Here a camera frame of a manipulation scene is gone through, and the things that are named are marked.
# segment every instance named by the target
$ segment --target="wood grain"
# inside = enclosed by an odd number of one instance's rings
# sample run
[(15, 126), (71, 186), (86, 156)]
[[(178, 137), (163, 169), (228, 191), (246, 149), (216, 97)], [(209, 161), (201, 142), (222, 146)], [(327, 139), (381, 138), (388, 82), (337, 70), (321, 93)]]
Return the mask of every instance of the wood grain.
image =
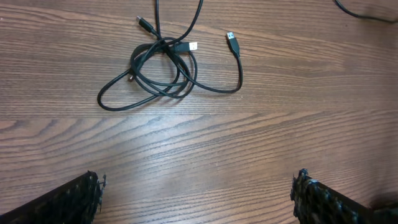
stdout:
[[(197, 4), (161, 2), (164, 36), (182, 34)], [(393, 0), (344, 4), (384, 17), (398, 11)], [(398, 108), (398, 26), (355, 19), (331, 1), (205, 1), (187, 37), (199, 43), (198, 80), (235, 85), (236, 62), (224, 37), (231, 30), (241, 46), (242, 90), (220, 95), (195, 87), (183, 100), (164, 98), (124, 113), (102, 110), (96, 95), (128, 68), (136, 46), (154, 40), (134, 20), (139, 14), (153, 22), (153, 1), (2, 0), (0, 12), (1, 119)], [(167, 65), (155, 57), (143, 72), (169, 80)], [(121, 106), (146, 96), (124, 79), (104, 100)]]
[(96, 223), (290, 223), (291, 178), (358, 202), (398, 186), (398, 111), (0, 122), (0, 213), (106, 173)]

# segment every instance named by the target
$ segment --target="black cable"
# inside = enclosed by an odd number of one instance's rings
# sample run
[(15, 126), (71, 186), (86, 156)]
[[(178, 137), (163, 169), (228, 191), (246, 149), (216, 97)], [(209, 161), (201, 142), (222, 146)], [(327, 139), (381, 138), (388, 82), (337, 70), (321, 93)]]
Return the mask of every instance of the black cable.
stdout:
[(388, 19), (383, 19), (383, 18), (378, 18), (378, 17), (373, 17), (373, 16), (358, 15), (356, 13), (351, 12), (347, 8), (345, 8), (344, 5), (342, 5), (342, 3), (340, 3), (339, 0), (333, 0), (333, 1), (336, 3), (336, 5), (341, 10), (343, 10), (343, 12), (345, 12), (345, 13), (353, 16), (353, 17), (359, 18), (359, 19), (372, 19), (372, 20), (376, 20), (376, 21), (387, 22), (387, 23), (390, 23), (390, 24), (395, 24), (396, 22), (398, 22), (398, 20), (391, 21), (391, 20), (388, 20)]
[[(192, 54), (192, 50), (196, 50), (197, 48), (197, 43), (187, 43), (187, 42), (182, 42), (182, 40), (191, 32), (193, 29), (193, 26), (195, 25), (200, 9), (203, 5), (203, 0), (199, 0), (199, 5), (197, 8), (197, 11), (195, 13), (195, 16), (193, 17), (192, 23), (187, 29), (187, 31), (179, 38), (175, 39), (172, 37), (162, 37), (160, 33), (160, 21), (159, 21), (159, 0), (156, 0), (155, 2), (155, 19), (156, 19), (156, 30), (150, 25), (145, 19), (141, 17), (137, 17), (139, 21), (139, 25), (142, 26), (145, 30), (150, 32), (151, 34), (154, 34), (157, 37), (157, 41), (154, 42), (153, 44), (142, 44), (138, 46), (132, 53), (131, 55), (131, 68), (129, 70), (126, 70), (113, 80), (111, 80), (108, 84), (106, 84), (101, 91), (99, 91), (98, 96), (97, 96), (97, 102), (100, 105), (100, 107), (108, 110), (108, 111), (124, 111), (128, 110), (131, 108), (135, 108), (137, 106), (143, 105), (144, 103), (147, 103), (151, 100), (156, 99), (158, 96), (168, 96), (171, 98), (184, 98), (186, 97), (193, 89), (195, 85), (204, 88), (206, 90), (210, 90), (213, 92), (217, 93), (234, 93), (238, 91), (243, 84), (243, 69), (242, 69), (242, 64), (241, 64), (241, 59), (239, 55), (239, 45), (238, 41), (234, 37), (232, 32), (227, 33), (227, 42), (229, 45), (229, 48), (233, 55), (235, 56), (237, 62), (238, 62), (238, 70), (239, 70), (239, 81), (238, 81), (238, 86), (233, 89), (233, 90), (218, 90), (216, 88), (211, 88), (208, 86), (205, 86), (201, 83), (197, 82), (197, 75), (198, 75), (198, 64), (195, 59), (195, 57)], [(192, 75), (190, 69), (188, 68), (187, 64), (183, 61), (183, 59), (179, 56), (180, 53), (183, 52), (188, 52), (189, 56), (191, 57), (194, 65), (194, 73)], [(145, 77), (141, 72), (140, 69), (144, 65), (144, 63), (150, 59), (154, 54), (159, 54), (159, 53), (165, 53), (171, 61), (174, 63), (174, 65), (177, 68), (177, 74), (173, 80), (172, 83), (161, 83), (161, 82), (155, 82), (153, 80), (148, 79)], [(108, 106), (105, 106), (101, 98), (104, 95), (104, 93), (111, 87), (113, 86), (117, 81), (125, 77), (126, 75), (131, 74), (130, 80), (135, 80), (141, 88), (143, 88), (145, 91), (148, 93), (151, 93), (153, 96), (148, 97), (140, 102), (133, 103), (128, 106), (123, 106), (119, 108), (111, 108)], [(183, 81), (178, 82), (180, 75), (182, 74)], [(170, 90), (173, 87), (178, 87), (175, 91), (170, 92)], [(182, 91), (188, 89), (184, 94), (179, 95)]]

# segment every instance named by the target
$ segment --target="cord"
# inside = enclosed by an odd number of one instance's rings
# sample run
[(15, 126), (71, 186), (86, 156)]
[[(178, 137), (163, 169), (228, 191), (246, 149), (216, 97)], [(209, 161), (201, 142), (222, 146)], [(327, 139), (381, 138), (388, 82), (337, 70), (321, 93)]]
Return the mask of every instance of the cord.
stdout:
[(373, 16), (358, 15), (358, 14), (355, 14), (355, 13), (351, 12), (347, 8), (345, 8), (344, 5), (342, 5), (342, 3), (340, 3), (339, 0), (333, 0), (333, 1), (336, 3), (336, 5), (341, 10), (343, 10), (343, 12), (345, 12), (345, 13), (353, 16), (353, 17), (359, 18), (359, 19), (372, 19), (372, 20), (375, 20), (375, 21), (387, 22), (387, 23), (390, 23), (390, 24), (395, 24), (396, 22), (398, 22), (398, 20), (391, 21), (391, 20), (388, 20), (388, 19), (383, 19), (383, 18), (378, 18), (378, 17), (373, 17)]
[[(217, 92), (217, 93), (234, 93), (240, 90), (243, 84), (243, 68), (242, 68), (242, 63), (240, 59), (240, 54), (239, 54), (239, 44), (238, 41), (236, 40), (234, 34), (232, 32), (228, 32), (226, 37), (227, 37), (227, 43), (229, 45), (229, 49), (231, 50), (232, 54), (235, 56), (236, 61), (238, 63), (238, 71), (239, 71), (239, 81), (238, 85), (235, 89), (233, 90), (219, 90), (216, 88), (208, 87), (204, 84), (201, 84), (197, 82), (197, 76), (198, 76), (198, 64), (195, 59), (195, 57), (192, 54), (192, 50), (197, 49), (197, 43), (188, 43), (188, 42), (182, 42), (182, 40), (191, 32), (193, 29), (193, 26), (195, 25), (200, 9), (203, 5), (203, 0), (199, 0), (199, 5), (197, 8), (197, 11), (195, 13), (195, 16), (193, 17), (193, 20), (191, 22), (191, 25), (187, 29), (187, 31), (179, 38), (172, 38), (172, 37), (162, 37), (160, 33), (160, 21), (159, 21), (159, 0), (156, 0), (155, 2), (155, 20), (156, 20), (156, 30), (152, 27), (150, 23), (148, 23), (144, 18), (141, 18), (137, 16), (137, 20), (139, 25), (144, 28), (146, 31), (150, 32), (151, 34), (155, 35), (157, 37), (157, 41), (154, 42), (153, 44), (141, 44), (136, 49), (134, 49), (131, 59), (130, 59), (130, 64), (131, 67), (129, 70), (126, 70), (122, 74), (118, 75), (116, 78), (111, 80), (108, 84), (106, 84), (98, 93), (97, 96), (97, 102), (100, 105), (100, 107), (108, 110), (108, 111), (124, 111), (128, 110), (131, 108), (135, 108), (137, 106), (143, 105), (144, 103), (148, 103), (151, 100), (156, 99), (159, 96), (168, 96), (171, 98), (175, 99), (181, 99), (186, 97), (193, 89), (195, 85), (204, 88), (209, 91)], [(190, 71), (188, 68), (187, 64), (182, 60), (180, 57), (181, 53), (187, 52), (189, 56), (191, 57), (193, 61), (193, 66), (194, 66), (194, 73)], [(177, 74), (173, 80), (172, 83), (161, 83), (161, 82), (155, 82), (153, 80), (150, 80), (149, 78), (145, 77), (141, 72), (140, 69), (144, 65), (144, 63), (150, 59), (153, 55), (159, 54), (159, 53), (165, 53), (171, 61), (174, 63), (174, 65), (177, 68)], [(105, 106), (101, 98), (104, 95), (104, 93), (111, 87), (113, 86), (117, 81), (125, 77), (126, 75), (131, 74), (130, 81), (135, 80), (141, 88), (143, 88), (145, 91), (148, 93), (152, 94), (152, 96), (139, 101), (137, 103), (133, 103), (131, 105), (127, 106), (122, 106), (119, 108), (112, 108)], [(180, 76), (182, 74), (183, 81), (178, 82)], [(170, 90), (173, 87), (177, 87), (176, 90), (171, 91)]]

